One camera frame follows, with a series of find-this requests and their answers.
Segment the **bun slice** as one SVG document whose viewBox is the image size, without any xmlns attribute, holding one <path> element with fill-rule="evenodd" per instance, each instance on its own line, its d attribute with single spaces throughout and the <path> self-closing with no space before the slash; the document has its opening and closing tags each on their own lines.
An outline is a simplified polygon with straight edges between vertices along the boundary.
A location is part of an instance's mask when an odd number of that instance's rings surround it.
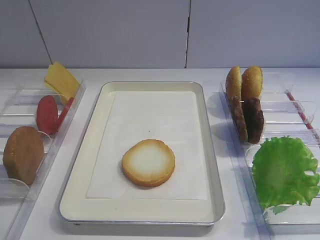
<svg viewBox="0 0 320 240">
<path fill-rule="evenodd" d="M 2 160 L 9 178 L 31 185 L 44 155 L 40 133 L 31 126 L 21 126 L 9 136 Z"/>
<path fill-rule="evenodd" d="M 142 187 L 157 187 L 165 183 L 176 166 L 171 148 L 163 141 L 145 139 L 132 146 L 122 157 L 124 175 Z"/>
</svg>

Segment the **rear brown meat patty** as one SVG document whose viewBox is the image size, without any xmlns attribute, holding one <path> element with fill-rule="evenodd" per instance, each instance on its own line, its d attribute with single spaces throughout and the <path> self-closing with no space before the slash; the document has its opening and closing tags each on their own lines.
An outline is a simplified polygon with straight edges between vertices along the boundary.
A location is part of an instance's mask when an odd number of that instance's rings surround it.
<svg viewBox="0 0 320 240">
<path fill-rule="evenodd" d="M 245 117 L 243 114 L 242 104 L 238 96 L 231 97 L 231 113 L 234 123 L 237 127 L 238 138 L 241 142 L 248 141 L 248 132 Z"/>
</svg>

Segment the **brown meat patty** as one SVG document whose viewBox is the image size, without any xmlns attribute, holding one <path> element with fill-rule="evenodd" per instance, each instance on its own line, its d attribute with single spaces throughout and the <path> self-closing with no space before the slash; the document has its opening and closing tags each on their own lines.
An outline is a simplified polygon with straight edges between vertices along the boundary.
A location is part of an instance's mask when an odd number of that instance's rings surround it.
<svg viewBox="0 0 320 240">
<path fill-rule="evenodd" d="M 237 127 L 238 138 L 241 142 L 248 141 L 248 132 L 245 117 L 243 114 L 242 104 L 238 96 L 231 97 L 231 113 L 234 123 Z"/>
<path fill-rule="evenodd" d="M 242 104 L 242 111 L 246 123 L 248 142 L 257 144 L 264 130 L 264 115 L 260 100 L 250 97 Z"/>
</svg>

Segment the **front brown meat patty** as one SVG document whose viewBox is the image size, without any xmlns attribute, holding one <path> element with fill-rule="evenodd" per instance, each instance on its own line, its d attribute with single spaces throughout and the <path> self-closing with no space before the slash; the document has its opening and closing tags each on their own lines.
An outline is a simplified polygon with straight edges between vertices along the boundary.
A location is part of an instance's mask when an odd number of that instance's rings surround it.
<svg viewBox="0 0 320 240">
<path fill-rule="evenodd" d="M 264 115 L 260 100 L 250 97 L 242 104 L 242 111 L 246 123 L 248 142 L 257 144 L 264 130 Z"/>
</svg>

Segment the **rear red tomato slice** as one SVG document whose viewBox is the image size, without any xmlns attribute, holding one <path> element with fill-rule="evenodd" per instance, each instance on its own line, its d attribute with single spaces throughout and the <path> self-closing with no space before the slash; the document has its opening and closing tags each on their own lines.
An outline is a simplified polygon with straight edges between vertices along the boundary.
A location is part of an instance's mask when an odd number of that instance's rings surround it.
<svg viewBox="0 0 320 240">
<path fill-rule="evenodd" d="M 62 112 L 60 113 L 60 115 L 58 116 L 57 120 L 55 121 L 54 125 L 53 125 L 53 129 L 52 129 L 52 134 L 56 134 L 58 132 L 58 130 L 60 129 L 65 117 L 67 116 L 68 111 L 70 110 L 73 101 L 74 101 L 74 97 L 71 97 L 67 104 L 65 105 L 65 107 L 63 108 Z"/>
</svg>

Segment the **green lettuce leaf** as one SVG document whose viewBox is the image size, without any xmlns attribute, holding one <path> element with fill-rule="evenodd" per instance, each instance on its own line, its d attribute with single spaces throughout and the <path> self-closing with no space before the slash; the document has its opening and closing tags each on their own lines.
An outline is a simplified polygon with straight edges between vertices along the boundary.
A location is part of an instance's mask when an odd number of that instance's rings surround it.
<svg viewBox="0 0 320 240">
<path fill-rule="evenodd" d="M 267 138 L 253 156 L 251 168 L 261 208 L 310 206 L 320 192 L 318 165 L 300 138 Z"/>
</svg>

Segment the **white parchment paper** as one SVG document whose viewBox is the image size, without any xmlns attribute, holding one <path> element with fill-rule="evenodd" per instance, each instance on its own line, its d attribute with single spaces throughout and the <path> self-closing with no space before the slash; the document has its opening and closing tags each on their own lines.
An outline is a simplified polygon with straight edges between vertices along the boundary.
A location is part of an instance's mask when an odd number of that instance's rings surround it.
<svg viewBox="0 0 320 240">
<path fill-rule="evenodd" d="M 207 199 L 195 93 L 117 91 L 103 127 L 89 198 Z"/>
</svg>

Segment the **rear top bun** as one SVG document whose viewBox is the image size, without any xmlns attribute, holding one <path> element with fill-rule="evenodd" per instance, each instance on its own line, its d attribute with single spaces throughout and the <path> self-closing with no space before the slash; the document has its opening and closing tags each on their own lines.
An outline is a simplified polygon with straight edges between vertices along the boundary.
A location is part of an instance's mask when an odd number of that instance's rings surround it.
<svg viewBox="0 0 320 240">
<path fill-rule="evenodd" d="M 242 73 L 240 66 L 234 66 L 230 69 L 225 80 L 225 92 L 228 102 L 232 104 L 232 97 L 237 96 L 242 99 Z"/>
</svg>

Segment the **front top bun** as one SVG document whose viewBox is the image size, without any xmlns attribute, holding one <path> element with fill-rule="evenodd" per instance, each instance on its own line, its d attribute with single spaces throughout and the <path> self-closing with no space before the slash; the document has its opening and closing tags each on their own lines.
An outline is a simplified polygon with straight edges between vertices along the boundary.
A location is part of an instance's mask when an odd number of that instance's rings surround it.
<svg viewBox="0 0 320 240">
<path fill-rule="evenodd" d="M 248 67 L 242 74 L 241 99 L 259 98 L 263 88 L 263 71 L 257 65 Z"/>
</svg>

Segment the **metal baking tray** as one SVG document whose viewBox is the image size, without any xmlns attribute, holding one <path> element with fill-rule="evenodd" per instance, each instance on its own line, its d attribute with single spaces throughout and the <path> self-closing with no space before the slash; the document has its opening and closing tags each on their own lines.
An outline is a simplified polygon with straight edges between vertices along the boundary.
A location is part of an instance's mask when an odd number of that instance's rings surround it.
<svg viewBox="0 0 320 240">
<path fill-rule="evenodd" d="M 72 223 L 218 222 L 225 201 L 202 86 L 104 84 L 59 212 Z"/>
</svg>

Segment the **right clear acrylic rack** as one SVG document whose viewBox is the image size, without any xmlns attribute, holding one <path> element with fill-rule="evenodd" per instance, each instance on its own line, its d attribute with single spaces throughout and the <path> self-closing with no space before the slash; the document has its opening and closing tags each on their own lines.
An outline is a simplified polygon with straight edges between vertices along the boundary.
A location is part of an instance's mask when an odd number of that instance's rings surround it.
<svg viewBox="0 0 320 240">
<path fill-rule="evenodd" d="M 219 81 L 219 97 L 230 130 L 236 171 L 261 240 L 279 235 L 296 239 L 320 235 L 320 131 L 313 126 L 318 104 L 300 100 L 290 73 L 262 75 L 258 98 L 238 100 L 257 131 L 241 139 L 240 124 L 227 96 L 227 78 Z"/>
</svg>

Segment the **clear acrylic rack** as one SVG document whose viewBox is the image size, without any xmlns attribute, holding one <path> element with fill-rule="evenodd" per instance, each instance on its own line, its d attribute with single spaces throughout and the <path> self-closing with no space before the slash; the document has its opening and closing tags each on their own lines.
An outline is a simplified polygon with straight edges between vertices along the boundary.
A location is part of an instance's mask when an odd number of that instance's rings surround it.
<svg viewBox="0 0 320 240">
<path fill-rule="evenodd" d="M 227 96 L 227 78 L 219 81 L 219 97 L 230 130 L 236 171 L 261 240 L 279 235 L 296 239 L 320 235 L 320 131 L 313 126 L 318 104 L 300 100 L 290 73 L 262 75 L 258 98 L 238 100 L 257 131 L 241 139 L 240 124 Z"/>
<path fill-rule="evenodd" d="M 80 84 L 70 105 L 50 89 L 18 88 L 0 110 L 0 238 L 18 240 L 85 93 Z M 37 107 L 50 97 L 62 114 L 53 134 L 37 126 Z"/>
</svg>

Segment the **left clear acrylic rack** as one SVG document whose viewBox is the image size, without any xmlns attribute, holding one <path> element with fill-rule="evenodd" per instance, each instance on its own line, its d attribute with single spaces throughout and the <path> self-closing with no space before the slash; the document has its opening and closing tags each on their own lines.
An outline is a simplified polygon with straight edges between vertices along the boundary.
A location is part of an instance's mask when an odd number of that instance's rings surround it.
<svg viewBox="0 0 320 240">
<path fill-rule="evenodd" d="M 0 238 L 18 240 L 85 93 L 80 84 L 70 105 L 50 89 L 18 88 L 0 110 Z M 62 114 L 53 134 L 37 126 L 37 107 L 50 97 Z"/>
</svg>

